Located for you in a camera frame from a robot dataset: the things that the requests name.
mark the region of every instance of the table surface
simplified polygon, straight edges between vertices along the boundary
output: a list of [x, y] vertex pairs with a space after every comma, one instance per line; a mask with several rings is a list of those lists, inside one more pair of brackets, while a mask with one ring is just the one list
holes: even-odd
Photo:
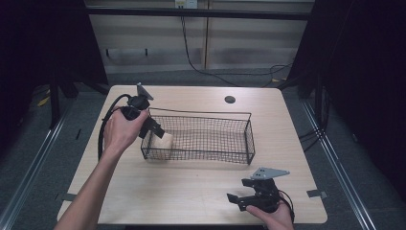
[[[306, 191], [317, 189], [289, 112], [278, 89], [145, 86], [154, 97], [151, 107], [188, 111], [251, 112], [256, 155], [251, 165], [213, 160], [146, 161], [138, 138], [122, 156], [113, 175], [99, 223], [113, 224], [261, 224], [247, 212], [240, 212], [226, 194], [251, 196], [242, 178], [259, 167], [290, 171], [276, 177], [277, 187], [293, 200], [297, 223], [323, 223], [326, 210], [319, 197]], [[123, 93], [137, 95], [136, 86], [110, 89], [78, 170], [69, 188], [77, 194], [95, 168], [102, 117]], [[233, 96], [235, 103], [226, 103]], [[119, 104], [125, 105], [123, 99]], [[69, 206], [64, 201], [58, 218]]]

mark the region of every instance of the metal rail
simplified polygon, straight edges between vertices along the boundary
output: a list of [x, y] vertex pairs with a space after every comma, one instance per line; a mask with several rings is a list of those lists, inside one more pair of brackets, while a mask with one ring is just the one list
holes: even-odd
[[271, 12], [271, 11], [224, 11], [201, 9], [171, 9], [171, 8], [117, 8], [117, 7], [33, 7], [39, 13], [80, 13], [99, 15], [141, 15], [141, 16], [184, 16], [184, 17], [220, 17], [220, 18], [250, 18], [306, 21], [309, 12]]
[[42, 143], [41, 147], [39, 148], [35, 159], [31, 166], [28, 168], [26, 174], [24, 175], [21, 183], [18, 185], [17, 190], [15, 191], [14, 195], [12, 196], [11, 200], [7, 204], [6, 208], [4, 209], [3, 213], [0, 216], [0, 229], [1, 230], [9, 230], [12, 228], [21, 208], [24, 205], [24, 202], [29, 195], [31, 188], [35, 182], [36, 177], [39, 174], [45, 160], [54, 145], [54, 142], [57, 136], [60, 133], [60, 130], [63, 127], [65, 119], [69, 114], [74, 101], [70, 100], [67, 104], [65, 112], [60, 117], [58, 123], [54, 126], [53, 129], [48, 131], [47, 136], [45, 137], [44, 142]]
[[[304, 110], [306, 115], [313, 126], [314, 130], [320, 130], [314, 117], [314, 111], [308, 101], [303, 102]], [[330, 141], [328, 140], [326, 135], [322, 135], [320, 131], [317, 131], [317, 136], [320, 140], [320, 144], [322, 145], [326, 157], [331, 164], [335, 174], [337, 175], [338, 181], [341, 184], [341, 187], [344, 190], [344, 193], [349, 200], [350, 206], [358, 218], [359, 223], [361, 224], [363, 229], [370, 230], [376, 229], [375, 225], [373, 224], [372, 218], [368, 209], [366, 208], [364, 202], [361, 200], [361, 197], [356, 192], [354, 186], [352, 185], [349, 176], [347, 175], [346, 170], [344, 169], [343, 165], [340, 162], [340, 158], [338, 157], [337, 153], [335, 152], [334, 148], [332, 147]]]

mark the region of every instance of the wire basket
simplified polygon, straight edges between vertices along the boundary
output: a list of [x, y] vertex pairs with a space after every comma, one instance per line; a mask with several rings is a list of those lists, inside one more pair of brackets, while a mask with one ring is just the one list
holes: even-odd
[[[151, 131], [141, 144], [145, 159], [156, 160], [216, 160], [240, 164], [251, 164], [255, 155], [254, 137], [251, 128], [251, 113], [189, 112], [157, 109], [174, 115], [152, 115], [161, 128], [172, 135], [171, 147], [156, 148]], [[246, 119], [218, 118], [233, 115]]]

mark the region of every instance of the black cable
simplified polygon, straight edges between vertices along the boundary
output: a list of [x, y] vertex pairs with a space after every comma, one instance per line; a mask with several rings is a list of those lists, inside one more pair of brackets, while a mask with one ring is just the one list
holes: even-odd
[[[290, 64], [286, 64], [286, 65], [273, 65], [273, 66], [270, 68], [270, 72], [269, 72], [269, 73], [263, 73], [263, 74], [241, 74], [241, 73], [237, 73], [237, 74], [234, 74], [234, 73], [211, 74], [211, 73], [207, 73], [207, 72], [200, 71], [200, 70], [196, 69], [196, 68], [193, 66], [193, 64], [192, 64], [192, 62], [191, 62], [191, 57], [190, 57], [190, 55], [189, 55], [188, 40], [187, 40], [187, 37], [186, 37], [185, 17], [181, 16], [180, 19], [181, 19], [181, 22], [182, 22], [183, 39], [184, 39], [184, 41], [185, 41], [185, 50], [186, 50], [186, 56], [188, 57], [189, 65], [191, 66], [191, 68], [192, 68], [194, 71], [196, 71], [196, 72], [199, 73], [199, 74], [203, 74], [203, 75], [208, 75], [208, 76], [215, 77], [215, 78], [217, 78], [217, 79], [219, 79], [219, 80], [221, 80], [221, 81], [224, 81], [224, 82], [226, 82], [226, 83], [228, 83], [228, 84], [231, 84], [231, 85], [233, 85], [233, 86], [235, 86], [235, 87], [242, 87], [242, 86], [237, 85], [237, 84], [235, 84], [235, 83], [232, 83], [232, 82], [230, 82], [230, 81], [227, 81], [227, 80], [221, 78], [220, 76], [226, 76], [226, 75], [236, 75], [236, 76], [264, 76], [264, 75], [271, 75], [271, 81], [269, 81], [269, 82], [266, 83], [264, 86], [262, 86], [262, 88], [263, 88], [263, 87], [266, 87], [267, 85], [269, 85], [269, 84], [272, 82], [272, 79], [273, 79], [273, 78], [272, 78], [272, 75], [273, 75], [273, 74], [278, 73], [278, 72], [281, 71], [282, 69], [284, 69], [284, 68], [286, 68], [286, 67], [288, 67], [288, 66], [290, 66], [290, 65], [293, 64], [293, 63], [290, 63]], [[275, 68], [275, 67], [282, 67], [282, 68], [279, 69], [279, 70], [276, 70], [275, 72], [272, 72], [272, 69]]]
[[113, 104], [111, 104], [110, 108], [107, 110], [107, 113], [105, 114], [104, 118], [102, 119], [101, 123], [101, 130], [99, 131], [99, 140], [98, 140], [98, 159], [100, 160], [102, 157], [102, 144], [103, 144], [103, 138], [104, 138], [104, 128], [105, 125], [107, 124], [108, 120], [110, 119], [111, 115], [113, 114], [114, 111], [116, 111], [119, 108], [114, 109], [116, 106], [117, 102], [121, 99], [127, 97], [128, 99], [131, 98], [130, 95], [128, 94], [122, 94], [120, 97], [118, 97]]
[[213, 77], [215, 77], [215, 78], [217, 78], [217, 79], [219, 79], [219, 80], [222, 80], [222, 81], [224, 81], [224, 82], [226, 82], [226, 83], [228, 83], [228, 84], [231, 84], [231, 85], [233, 85], [233, 86], [235, 86], [235, 87], [241, 87], [240, 85], [237, 85], [237, 84], [234, 84], [234, 83], [229, 82], [229, 81], [227, 81], [227, 80], [224, 80], [223, 78], [219, 77], [219, 76], [216, 75], [216, 74], [211, 74], [211, 73], [202, 72], [202, 71], [196, 69], [196, 68], [193, 66], [193, 64], [192, 64], [192, 62], [191, 62], [191, 58], [190, 58], [190, 56], [189, 56], [188, 40], [186, 39], [185, 17], [181, 16], [180, 19], [181, 19], [181, 21], [182, 21], [182, 31], [183, 31], [183, 39], [184, 39], [184, 41], [185, 41], [186, 56], [188, 57], [188, 62], [189, 62], [189, 65], [192, 67], [192, 69], [193, 69], [194, 71], [196, 71], [197, 73], [200, 73], [200, 74], [203, 74], [203, 75], [213, 76]]
[[[262, 88], [264, 88], [264, 87], [268, 86], [270, 83], [272, 83], [272, 80], [274, 79], [273, 74], [280, 72], [281, 70], [283, 70], [284, 68], [286, 68], [286, 67], [288, 67], [288, 66], [290, 66], [292, 64], [293, 63], [287, 64], [287, 65], [274, 65], [274, 66], [272, 66], [271, 69], [270, 69], [270, 73], [269, 73], [271, 75], [271, 80], [268, 83], [266, 83], [265, 85], [263, 85]], [[281, 67], [281, 69], [279, 69], [279, 70], [277, 70], [275, 72], [272, 72], [272, 69], [275, 68], [275, 67]]]
[[[330, 98], [328, 96], [327, 91], [324, 91], [324, 113], [323, 113], [323, 117], [322, 117], [322, 123], [319, 125], [319, 127], [317, 127], [316, 129], [313, 129], [311, 131], [309, 131], [307, 134], [304, 134], [302, 136], [300, 136], [300, 139], [303, 139], [305, 137], [308, 137], [310, 135], [316, 135], [317, 139], [312, 142], [308, 147], [306, 147], [304, 149], [304, 152], [310, 150], [310, 148], [312, 148], [318, 141], [320, 141], [320, 139], [326, 135], [326, 130], [327, 130], [327, 124], [328, 124], [328, 117], [329, 117], [329, 107], [330, 107]], [[305, 142], [308, 140], [313, 139], [313, 137], [307, 138], [305, 140], [302, 140], [301, 142]]]
[[292, 199], [291, 199], [290, 196], [289, 196], [287, 193], [285, 193], [284, 191], [282, 191], [282, 190], [278, 190], [278, 191], [279, 191], [280, 193], [283, 193], [284, 195], [286, 195], [287, 198], [289, 199], [290, 204], [287, 202], [287, 200], [286, 200], [285, 198], [283, 198], [283, 197], [280, 195], [281, 201], [283, 201], [283, 203], [285, 203], [285, 204], [287, 205], [287, 207], [289, 208], [289, 210], [290, 210], [290, 217], [292, 218], [292, 222], [294, 222], [294, 221], [295, 221], [295, 210], [294, 210], [294, 208], [293, 208]]
[[312, 66], [314, 65], [313, 62], [309, 62], [306, 66], [306, 68], [299, 72], [298, 76], [296, 76], [296, 78], [291, 78], [288, 79], [287, 81], [285, 81], [284, 83], [280, 84], [277, 86], [278, 89], [280, 89], [281, 91], [284, 90], [287, 87], [291, 87], [293, 85], [297, 85], [299, 84], [301, 81], [304, 81], [306, 76], [308, 76], [309, 74], [311, 74], [311, 69]]

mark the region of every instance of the human hand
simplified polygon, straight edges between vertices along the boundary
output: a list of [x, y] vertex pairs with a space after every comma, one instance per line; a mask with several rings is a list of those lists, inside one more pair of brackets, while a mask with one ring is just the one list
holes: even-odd
[[280, 201], [278, 205], [278, 209], [274, 213], [263, 212], [252, 205], [248, 205], [246, 210], [254, 217], [262, 220], [270, 230], [293, 230], [289, 207], [283, 201]]
[[104, 128], [104, 149], [113, 149], [113, 152], [123, 153], [137, 139], [138, 133], [148, 117], [146, 110], [128, 121], [120, 109], [116, 109]]

